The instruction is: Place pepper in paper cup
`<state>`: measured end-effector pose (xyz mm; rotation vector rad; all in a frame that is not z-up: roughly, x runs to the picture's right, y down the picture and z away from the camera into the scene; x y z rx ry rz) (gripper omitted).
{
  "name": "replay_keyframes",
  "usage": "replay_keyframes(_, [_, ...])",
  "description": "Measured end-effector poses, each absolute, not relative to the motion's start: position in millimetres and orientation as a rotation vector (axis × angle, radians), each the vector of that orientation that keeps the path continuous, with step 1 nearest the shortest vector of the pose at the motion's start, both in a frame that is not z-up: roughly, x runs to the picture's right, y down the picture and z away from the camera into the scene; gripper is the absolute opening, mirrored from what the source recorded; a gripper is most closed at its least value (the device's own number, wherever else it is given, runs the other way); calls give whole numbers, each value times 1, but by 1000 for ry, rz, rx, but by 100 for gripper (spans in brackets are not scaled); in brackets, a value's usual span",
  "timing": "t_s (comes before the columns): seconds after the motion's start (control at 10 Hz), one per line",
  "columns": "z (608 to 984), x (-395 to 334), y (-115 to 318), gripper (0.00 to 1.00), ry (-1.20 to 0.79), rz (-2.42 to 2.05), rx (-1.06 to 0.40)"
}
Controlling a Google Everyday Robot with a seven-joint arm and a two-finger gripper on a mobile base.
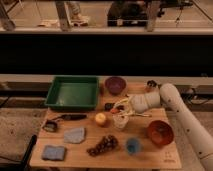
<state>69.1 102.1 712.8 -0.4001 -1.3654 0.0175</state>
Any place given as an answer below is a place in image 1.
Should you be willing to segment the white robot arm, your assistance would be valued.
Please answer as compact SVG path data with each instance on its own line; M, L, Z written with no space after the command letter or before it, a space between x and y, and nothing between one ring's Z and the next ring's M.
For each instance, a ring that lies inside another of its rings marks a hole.
M114 104L114 108L127 104L125 116L142 115L144 112L166 104L176 114L194 152L205 171L213 171L213 136L185 105L178 89L171 83L163 84L157 91L129 94Z

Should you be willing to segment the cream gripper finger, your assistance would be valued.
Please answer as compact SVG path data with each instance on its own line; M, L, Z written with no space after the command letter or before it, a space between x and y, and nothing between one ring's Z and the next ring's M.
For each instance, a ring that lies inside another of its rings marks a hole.
M123 105L124 108L129 107L129 98L123 98L123 99L115 102L113 108L117 108L118 106L121 106L121 105Z
M151 114L138 114L138 113L125 113L123 116L141 116L141 117L151 117Z

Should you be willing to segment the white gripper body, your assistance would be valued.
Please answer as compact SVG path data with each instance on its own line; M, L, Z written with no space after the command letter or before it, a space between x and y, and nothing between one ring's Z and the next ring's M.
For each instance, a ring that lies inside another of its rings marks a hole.
M158 92L133 94L130 98L130 104L136 113L143 113L160 106L160 95Z

